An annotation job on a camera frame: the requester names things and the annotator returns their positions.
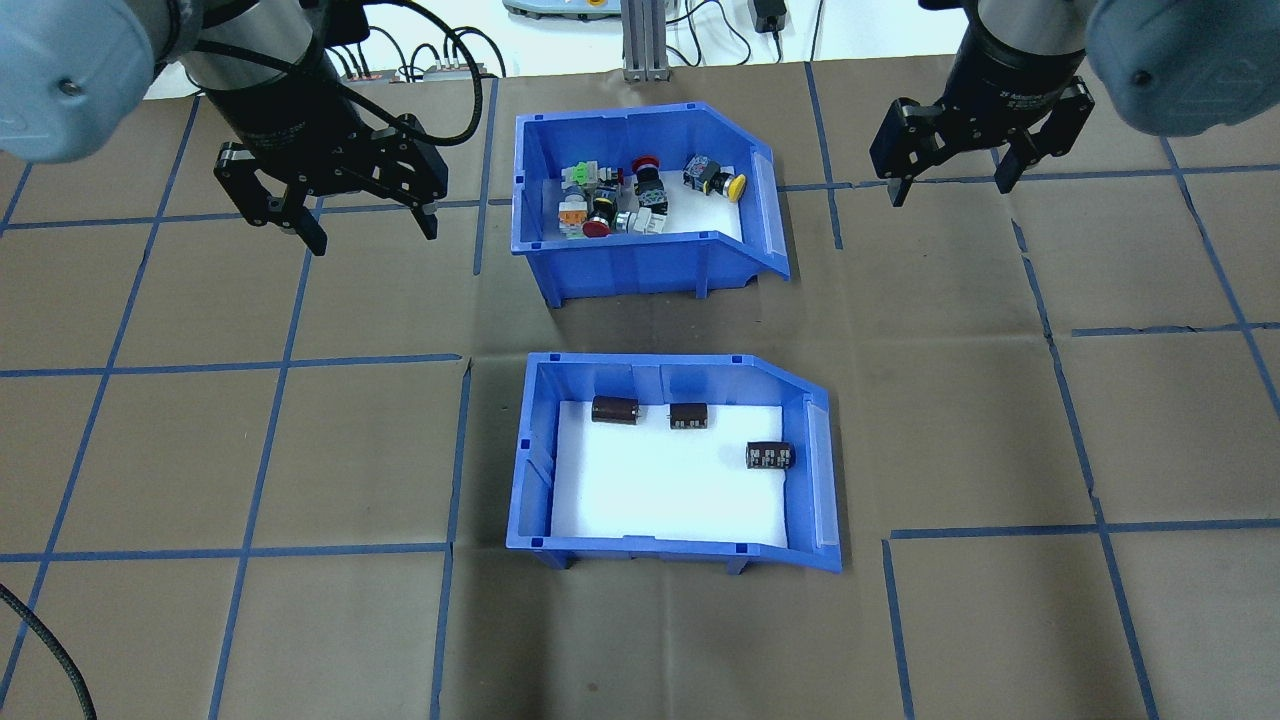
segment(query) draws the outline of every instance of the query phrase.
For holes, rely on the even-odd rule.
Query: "grid line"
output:
[[[484,225],[489,208],[489,167],[493,163],[493,128],[498,118],[498,86],[500,81],[493,78],[493,87],[489,90],[489,122],[484,131],[484,160],[480,167],[480,211],[476,215],[476,254],[471,261],[471,274],[479,275],[484,265]]]
[[[316,211],[324,211],[324,199],[316,204]],[[266,484],[266,470],[271,462],[271,448],[275,445],[275,430],[280,420],[280,406],[284,404],[284,387],[289,379],[289,361],[293,357],[293,343],[298,334],[298,320],[302,316],[302,300],[307,290],[307,277],[311,273],[311,252],[302,255],[302,270],[298,273],[298,288],[293,296],[293,311],[289,316],[289,332],[284,341],[284,355],[280,360],[275,380],[275,396],[271,398],[271,414],[266,423],[266,437],[262,441],[262,454],[257,464],[257,477],[253,482],[253,495],[248,506],[248,519],[244,521],[244,539],[241,543],[239,562],[236,566],[236,583],[232,585],[230,606],[227,611],[227,626],[223,630],[221,650],[218,655],[218,673],[214,676],[212,697],[209,701],[209,720],[216,720],[221,708],[223,689],[227,683],[227,666],[230,661],[232,644],[236,638],[236,620],[239,618],[239,603],[244,593],[244,575],[248,571],[250,550],[253,547],[253,533],[257,529],[257,514],[262,505],[262,488]]]
[[[1267,368],[1267,363],[1262,357],[1262,350],[1258,347],[1258,341],[1253,337],[1253,329],[1249,327],[1249,320],[1244,316],[1244,307],[1235,296],[1235,290],[1231,288],[1231,281],[1226,277],[1226,269],[1222,266],[1222,261],[1217,258],[1217,250],[1213,249],[1213,238],[1210,237],[1208,227],[1204,224],[1204,219],[1196,209],[1196,201],[1192,199],[1192,191],[1187,184],[1183,169],[1178,164],[1178,156],[1174,154],[1174,147],[1169,143],[1169,138],[1166,137],[1161,137],[1160,143],[1164,146],[1165,155],[1169,158],[1169,167],[1172,169],[1174,178],[1178,181],[1178,188],[1183,193],[1183,201],[1187,204],[1187,210],[1192,214],[1192,218],[1196,220],[1196,227],[1199,229],[1201,242],[1204,245],[1204,252],[1208,255],[1208,260],[1213,265],[1213,273],[1217,275],[1217,282],[1222,286],[1226,301],[1231,305],[1231,313],[1235,315],[1235,322],[1239,325],[1240,334],[1244,336],[1244,342],[1249,346],[1249,354],[1253,356],[1253,363],[1258,368],[1258,377],[1262,378],[1262,386],[1266,388],[1267,397],[1271,400],[1271,409],[1275,410],[1276,419],[1280,419],[1280,393],[1276,392],[1275,380],[1271,378],[1271,370]]]
[[[826,137],[826,129],[823,129],[823,138]],[[1208,167],[1208,168],[1181,168],[1184,176],[1202,176],[1202,174],[1247,174],[1247,173],[1275,173],[1280,172],[1280,165],[1224,165],[1224,167]],[[1039,173],[1034,176],[1024,176],[1019,182],[1043,182],[1043,181],[1064,181],[1064,179],[1114,179],[1114,178],[1133,178],[1133,177],[1175,177],[1172,170],[1165,169],[1152,169],[1152,170],[1096,170],[1096,172],[1076,172],[1076,173]],[[955,177],[955,178],[918,178],[915,181],[918,184],[946,184],[946,183],[993,183],[995,178],[988,176],[968,176],[968,177]],[[860,182],[847,182],[847,181],[835,181],[829,179],[820,183],[801,183],[801,184],[780,184],[777,186],[778,192],[791,193],[791,192],[828,192],[833,193],[837,190],[868,190],[872,187],[884,187],[887,183],[884,181],[860,181]],[[481,188],[484,195],[488,195],[484,188]],[[440,209],[451,208],[481,208],[481,206],[509,206],[512,200],[509,197],[486,197],[481,200],[444,200],[436,202]],[[330,208],[325,210],[325,214],[349,214],[349,213],[387,213],[406,210],[402,205],[396,204],[376,204],[376,205],[356,205],[347,208]],[[110,227],[110,225],[146,225],[152,223],[170,224],[170,223],[201,223],[209,220],[238,220],[242,219],[237,213],[205,213],[193,215],[166,215],[164,218],[104,218],[104,219],[88,219],[88,220],[45,220],[45,222],[32,222],[32,223],[0,223],[0,234],[5,229],[9,231],[33,231],[33,229],[60,229],[60,228],[83,228],[83,227]]]
[[[200,99],[196,97],[191,102],[191,111],[187,114],[187,124],[182,132],[182,140],[178,142],[178,151],[174,156],[173,165],[169,170],[169,178],[165,182],[164,192],[160,195],[160,204],[156,209],[156,217],[164,217],[165,208],[169,205],[169,196],[173,193],[174,182],[178,178],[178,167],[182,163],[182,158],[187,151],[187,143],[191,141],[191,132],[196,124],[196,111],[200,109]],[[27,173],[29,174],[31,167],[28,165]],[[17,206],[18,196],[14,195],[10,200],[10,210]],[[63,523],[67,520],[67,510],[70,507],[72,495],[76,492],[76,483],[79,479],[81,468],[84,464],[84,455],[88,451],[90,438],[93,434],[93,428],[97,424],[97,414],[102,407],[102,398],[106,395],[106,386],[111,378],[111,370],[115,368],[115,361],[120,355],[120,346],[124,343],[124,332],[129,327],[129,318],[133,315],[133,307],[138,300],[138,290],[142,287],[142,277],[146,274],[148,260],[151,258],[151,249],[155,247],[156,236],[160,232],[160,223],[151,223],[151,232],[147,234],[147,243],[142,251],[142,259],[138,263],[138,269],[133,275],[133,286],[129,288],[129,297],[124,304],[124,311],[120,315],[120,324],[115,331],[115,340],[111,342],[111,351],[106,359],[106,368],[102,372],[102,377],[97,383],[97,392],[93,396],[93,402],[90,406],[88,419],[84,421],[84,430],[81,434],[79,446],[76,450],[76,460],[72,462],[70,474],[67,479],[67,487],[63,491],[61,501],[58,505],[58,514],[54,516],[52,528],[49,530],[49,539],[45,543],[45,553],[54,552],[58,546],[58,537],[61,534]],[[45,585],[45,578],[49,574],[49,560],[41,560],[40,568],[36,570],[36,579],[32,583],[31,594],[27,600],[27,606],[36,610],[36,605],[40,602],[40,592]],[[0,708],[4,708],[5,700],[9,696],[9,688],[13,684],[13,674],[18,667],[18,657],[22,655],[22,647],[27,638],[27,625],[26,623],[18,625],[18,634],[13,641],[13,650],[9,652],[9,661],[5,664],[4,676],[0,678]]]
[[[822,122],[822,102],[818,100],[818,81],[813,76],[813,63],[804,64],[805,81],[809,83],[809,101],[813,105],[813,120],[818,128],[818,150],[822,152],[822,177],[826,181],[827,210],[831,213],[831,236],[836,250],[845,249],[845,238],[840,232],[840,206],[836,204],[835,181],[831,173],[831,149],[827,146],[827,127]]]
[[[1111,579],[1111,591],[1115,594],[1116,609],[1120,612],[1120,625],[1124,629],[1125,641],[1129,644],[1129,657],[1133,661],[1134,674],[1138,679],[1138,689],[1142,693],[1142,702],[1147,710],[1148,720],[1158,720],[1160,711],[1156,708],[1156,697],[1151,689],[1151,678],[1147,675],[1147,664],[1142,656],[1142,647],[1138,643],[1138,632],[1133,624],[1133,615],[1129,610],[1128,593],[1124,589],[1124,580],[1120,578],[1120,566],[1116,561],[1115,548],[1111,544],[1111,533],[1107,530],[1106,514],[1102,511],[1102,502],[1093,495],[1094,477],[1093,466],[1089,461],[1088,450],[1084,446],[1084,433],[1080,429],[1080,419],[1075,411],[1075,401],[1071,397],[1071,387],[1066,380],[1066,372],[1062,368],[1062,355],[1057,342],[1053,340],[1053,325],[1050,322],[1048,310],[1044,306],[1044,295],[1041,292],[1039,279],[1036,277],[1036,266],[1032,263],[1027,245],[1027,234],[1021,225],[1010,220],[1014,228],[1014,237],[1018,240],[1018,249],[1023,255],[1023,266],[1027,272],[1027,282],[1030,284],[1032,295],[1036,297],[1036,310],[1039,313],[1041,325],[1044,332],[1044,342],[1048,346],[1050,356],[1053,361],[1053,375],[1057,379],[1059,395],[1062,400],[1062,409],[1066,413],[1068,425],[1071,430],[1071,442],[1075,445],[1076,460],[1080,465],[1080,475],[1089,495],[1089,503],[1093,507],[1093,519],[1098,541],[1102,544],[1102,555],[1107,565],[1107,575]]]
[[[915,700],[911,697],[911,675],[906,665],[906,639],[902,635],[902,607],[897,597],[897,577],[893,573],[893,551],[888,541],[881,541],[884,565],[884,593],[888,596],[888,624],[893,633],[893,657],[897,660],[897,684],[902,694],[902,717],[915,720]]]
[[[1280,331],[1280,323],[1247,323],[1251,331]],[[1197,334],[1240,332],[1239,323],[1197,328],[1194,325],[1152,325],[1148,328],[1080,328],[1071,337],[1125,337],[1135,334]]]
[[[404,555],[416,552],[444,552],[442,542],[370,543],[370,544],[317,544],[251,547],[250,557],[326,557],[334,555]],[[239,547],[198,547],[166,550],[86,550],[63,552],[8,552],[0,553],[0,564],[6,562],[119,562],[127,560],[206,560],[211,557],[239,557]]]
[[[18,209],[18,200],[22,197],[23,188],[27,187],[27,178],[31,177],[33,167],[32,163],[27,163],[27,167],[22,169],[22,176],[18,178],[18,184],[13,188],[13,195],[9,196],[9,206],[5,208],[4,218],[0,218],[0,237],[4,237],[4,231],[9,229],[9,222],[13,220],[13,213]]]
[[[444,569],[440,573],[440,602],[435,619],[435,653],[431,662],[430,720],[440,719],[440,693],[444,692],[444,651],[449,628],[449,597],[453,591],[453,546],[458,539],[458,506],[462,502],[462,462],[467,445],[467,418],[471,413],[471,366],[462,374],[458,398],[458,434],[453,445],[453,492],[449,496],[449,529],[444,544]]]
[[[279,370],[289,368],[347,368],[352,365],[411,365],[419,363],[456,363],[461,355],[430,352],[422,355],[366,355],[349,357],[314,357],[303,360],[261,363],[210,363],[206,365],[137,365],[113,368],[113,375],[174,375],[189,373],[233,373],[239,370]],[[29,370],[0,370],[0,378],[96,377],[106,368],[36,368]]]

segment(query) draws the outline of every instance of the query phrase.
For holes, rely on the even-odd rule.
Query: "table surface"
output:
[[[234,214],[202,100],[0,158],[0,579],[106,717],[1274,717],[1280,114],[1166,142],[1096,88],[1011,195],[978,155],[890,208],[867,146],[948,67],[486,82],[440,238],[342,196],[319,259]],[[367,92],[466,122],[466,83]],[[773,147],[791,282],[547,309],[508,251],[515,115],[682,100]],[[548,350],[828,388],[845,571],[507,551]],[[0,715],[74,716],[17,632]]]

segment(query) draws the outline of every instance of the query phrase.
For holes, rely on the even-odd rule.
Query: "black cable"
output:
[[[435,58],[435,67],[440,67],[442,65],[440,51],[436,50],[434,45],[431,45],[430,42],[424,42],[424,44],[419,45],[417,47],[413,49],[413,54],[410,55],[410,59],[408,59],[410,82],[417,82],[417,81],[420,81],[420,79],[422,79],[422,78],[426,77],[426,70],[424,70],[422,68],[417,67],[417,54],[421,53],[422,50],[430,50],[431,51],[431,55]],[[421,76],[415,76],[415,74],[412,74],[413,70],[419,70],[422,74]]]
[[[809,61],[818,56],[818,32],[822,29],[822,9],[827,6],[827,0],[818,0],[818,17],[813,20],[813,45],[809,46]]]
[[[698,28],[694,27],[692,10],[689,8],[689,5],[691,4],[691,1],[692,0],[685,0],[685,12],[690,15],[686,22],[689,23],[689,36],[694,38],[694,50],[698,50],[698,61],[694,63],[694,64],[695,65],[701,65],[703,64],[703,44],[698,41]]]
[[[701,10],[707,5],[716,5],[717,8],[719,8],[719,10],[721,10],[721,18],[723,18],[723,20],[724,20],[724,27],[727,27],[728,31],[731,33],[733,33],[733,37],[737,37],[740,41],[742,41],[742,45],[746,47],[746,58],[742,58],[741,60],[739,60],[737,63],[733,63],[733,64],[735,65],[745,65],[749,61],[751,61],[751,44],[745,37],[742,37],[742,33],[737,32],[737,29],[733,27],[733,23],[728,22],[728,13],[724,10],[724,5],[721,3],[721,0],[703,0],[698,5],[694,5],[694,8],[691,10],[687,10],[684,15],[680,15],[678,18],[676,18],[673,20],[667,20],[667,24],[671,26],[671,24],[676,24],[676,23],[678,23],[681,20],[689,20],[689,32],[694,36],[694,46],[698,47],[698,63],[701,63],[703,61],[703,49],[701,49],[700,45],[698,45],[698,35],[696,35],[696,31],[694,31],[692,17],[694,17],[694,13],[696,13],[698,10]],[[685,3],[685,6],[686,8],[689,6],[687,0]]]
[[[351,51],[351,47],[346,45],[342,46],[342,51],[347,54],[347,59],[351,60],[352,74],[364,79],[364,74],[360,72],[360,60],[356,59],[356,54]]]
[[[428,10],[426,8],[424,8],[424,6],[413,3],[411,0],[361,0],[361,5],[396,5],[397,8],[404,8],[406,10],[411,10],[413,13],[417,13],[424,19],[426,19],[428,22],[430,22],[435,27],[440,28],[440,31],[444,33],[445,40],[452,40],[456,45],[458,45],[458,47],[462,50],[462,58],[467,63],[467,72],[471,74],[471,96],[472,96],[471,120],[467,123],[467,128],[465,131],[462,131],[461,133],[458,133],[458,135],[456,135],[453,137],[448,137],[448,138],[435,138],[435,140],[431,140],[431,136],[417,132],[412,127],[410,127],[410,126],[399,122],[399,119],[397,119],[396,123],[390,123],[390,124],[396,126],[396,128],[399,129],[399,131],[402,131],[402,132],[404,132],[406,128],[411,129],[413,132],[408,132],[407,133],[410,137],[412,137],[415,140],[424,141],[424,142],[431,142],[433,145],[440,145],[440,146],[462,145],[463,142],[466,142],[467,140],[470,140],[471,136],[474,136],[476,133],[476,129],[480,128],[480,117],[484,114],[484,88],[480,85],[480,79],[481,79],[480,78],[480,67],[476,65],[476,59],[471,55],[471,50],[467,50],[466,44],[462,42],[462,38],[458,37],[458,33],[453,32],[453,28],[451,28],[448,24],[445,24],[444,20],[442,20],[440,18],[438,18],[435,15],[435,13]],[[387,113],[381,108],[378,108],[378,109],[384,115],[388,115],[388,117],[390,115],[389,113]]]
[[[704,1],[705,3],[716,3],[716,6],[721,9],[721,17],[724,18],[724,27],[727,27],[730,32],[732,32],[735,36],[737,36],[737,38],[742,41],[742,45],[746,46],[746,58],[742,58],[741,60],[739,60],[737,63],[733,63],[733,64],[735,65],[745,65],[749,61],[751,61],[751,44],[748,42],[748,40],[745,37],[742,37],[741,32],[737,32],[737,29],[733,28],[733,23],[728,22],[728,13],[724,12],[724,4],[721,3],[719,0],[704,0]]]
[[[444,31],[444,35],[449,36],[454,42],[462,45],[462,41],[458,40],[457,33],[454,33],[453,29],[444,23],[444,20],[442,20],[438,17],[435,17],[435,14],[431,13],[430,10],[428,10],[428,9],[420,6],[420,5],[417,5],[417,4],[415,4],[415,3],[412,3],[410,0],[365,0],[364,4],[365,5],[397,5],[397,6],[401,6],[401,8],[410,9],[412,12],[417,13],[419,15],[426,18],[428,20],[430,20],[436,27],[439,27],[442,31]],[[291,74],[291,76],[296,76],[296,77],[311,79],[312,82],[315,82],[317,85],[323,85],[325,87],[329,87],[330,90],[337,91],[344,99],[355,102],[356,105],[360,105],[365,110],[369,110],[378,119],[380,119],[384,123],[394,127],[396,129],[403,132],[404,135],[412,137],[413,140],[417,140],[420,142],[429,142],[429,143],[439,146],[439,147],[449,147],[449,146],[454,146],[454,145],[462,145],[467,140],[471,140],[471,137],[480,128],[480,117],[484,114],[484,88],[480,86],[480,70],[479,70],[479,68],[475,64],[475,58],[471,56],[471,51],[467,50],[466,45],[462,45],[462,56],[466,58],[467,69],[471,72],[471,90],[472,90],[472,96],[474,96],[474,104],[472,104],[472,108],[471,108],[471,120],[467,123],[466,129],[463,129],[458,135],[449,136],[449,137],[436,137],[436,136],[421,132],[417,128],[415,128],[415,127],[410,126],[408,123],[406,123],[404,120],[401,120],[396,115],[392,115],[390,113],[388,113],[387,110],[384,110],[381,106],[379,106],[372,100],[369,100],[364,95],[361,95],[361,94],[351,90],[349,87],[347,87],[346,85],[343,85],[340,81],[333,79],[333,78],[330,78],[328,76],[323,76],[323,74],[315,73],[312,70],[307,70],[307,69],[305,69],[305,68],[302,68],[302,67],[300,67],[300,65],[297,65],[294,63],[280,60],[279,58],[273,58],[270,55],[264,55],[262,53],[256,53],[256,51],[250,50],[247,47],[237,47],[234,45],[225,45],[223,42],[212,42],[212,41],[209,41],[209,40],[201,40],[200,42],[197,42],[196,44],[196,51],[198,51],[198,53],[210,53],[212,55],[224,55],[227,58],[234,58],[237,60],[244,60],[247,63],[255,63],[255,64],[262,65],[265,68],[271,68],[273,70],[279,70],[282,73],[287,73],[287,74]]]
[[[365,73],[365,77],[374,77],[372,70],[369,69],[369,60],[365,59],[365,49],[356,44],[356,56],[360,58],[360,69]]]
[[[456,27],[456,28],[453,28],[453,31],[458,33],[458,37],[462,37],[462,36],[466,36],[466,35],[477,35],[485,42],[488,42],[489,47],[493,49],[493,54],[498,58],[498,69],[502,70],[502,77],[507,77],[507,63],[506,63],[506,60],[502,59],[502,50],[498,50],[498,44],[494,42],[492,37],[489,37],[488,35],[485,35],[483,29],[480,29],[477,27],[471,27],[471,26]],[[457,49],[457,46],[453,47],[453,59],[454,60],[458,59],[458,49]]]
[[[334,58],[338,58],[339,63],[342,63],[342,77],[351,79],[353,76],[351,74],[351,65],[347,64],[347,59],[342,56],[342,53],[338,53],[333,47],[328,47],[328,50]]]
[[[703,5],[707,5],[707,4],[709,4],[709,3],[714,3],[714,1],[716,1],[716,0],[703,0],[701,3],[699,3],[698,5],[695,5],[692,10],[689,10],[689,9],[687,9],[687,8],[689,8],[689,3],[686,1],[686,3],[685,3],[685,8],[686,8],[686,12],[685,12],[685,14],[684,14],[684,15],[680,15],[680,17],[678,17],[678,18],[676,18],[676,19],[672,19],[672,20],[667,20],[667,24],[669,24],[669,26],[673,26],[673,24],[676,24],[676,23],[678,23],[678,22],[681,22],[681,20],[687,20],[689,18],[691,18],[691,17],[694,15],[694,13],[696,13],[698,10],[700,10],[700,9],[703,8]]]
[[[707,1],[699,4],[699,8],[701,8],[703,5],[705,5]],[[684,53],[681,53],[680,50],[677,50],[675,47],[671,47],[669,45],[667,47],[671,47],[671,50],[676,54],[676,56],[680,58],[681,60],[684,60],[686,65],[694,67],[694,65],[701,65],[703,64],[703,45],[701,45],[701,42],[698,41],[698,29],[694,27],[694,18],[692,18],[694,12],[698,8],[694,8],[692,10],[690,10],[689,9],[689,3],[690,3],[690,0],[685,0],[685,14],[681,15],[681,17],[678,17],[678,18],[676,18],[676,19],[673,19],[673,20],[667,20],[667,24],[673,26],[673,24],[676,24],[676,23],[678,23],[681,20],[687,20],[687,24],[689,24],[689,36],[694,40],[694,50],[698,51],[698,55],[696,55],[698,59],[694,60],[692,63],[690,63],[689,58],[685,58]]]
[[[689,61],[689,58],[685,58],[685,54],[681,53],[680,50],[676,50],[675,47],[672,47],[671,45],[668,45],[667,46],[667,51],[668,53],[675,53],[676,56],[680,58],[680,61],[684,63],[685,65],[687,65],[690,68],[694,67],[694,64]]]
[[[18,596],[13,594],[9,588],[4,587],[4,583],[0,583],[0,600],[4,600],[4,603],[12,607],[13,611],[22,618],[22,621],[31,628],[31,632],[36,633],[36,637],[49,647],[49,652],[54,653],[54,659],[63,666],[63,671],[67,673],[67,676],[72,680],[72,687],[76,688],[76,698],[79,700],[81,711],[84,712],[84,720],[97,720],[97,710],[93,708],[93,698],[88,694],[88,685],[84,684],[84,675],[81,675],[79,667],[76,666],[76,661],[67,653],[67,648],[63,647],[63,643],[58,642],[52,630],[50,630],[49,626],[40,620],[40,618],[36,618],[36,614],[27,607],[27,603],[18,600]]]
[[[404,51],[401,50],[399,42],[396,42],[396,38],[392,37],[392,33],[387,32],[385,29],[383,29],[383,28],[380,28],[378,26],[369,26],[369,29],[370,31],[380,32],[380,33],[383,33],[384,37],[387,37],[387,40],[392,41],[392,46],[396,47],[396,54],[399,55],[399,58],[401,58],[401,69],[399,69],[399,73],[404,76],[404,79],[408,79],[408,69],[406,68]]]

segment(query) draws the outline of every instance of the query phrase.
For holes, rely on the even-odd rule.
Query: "power strip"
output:
[[[526,18],[595,20],[622,14],[622,0],[502,0],[508,10]]]
[[[476,63],[476,68],[480,69],[480,74],[489,72],[484,63]],[[471,70],[465,64],[433,65],[422,70],[422,79],[471,79]],[[346,85],[388,85],[403,83],[404,78],[397,70],[371,70],[369,77],[342,78],[342,82]]]

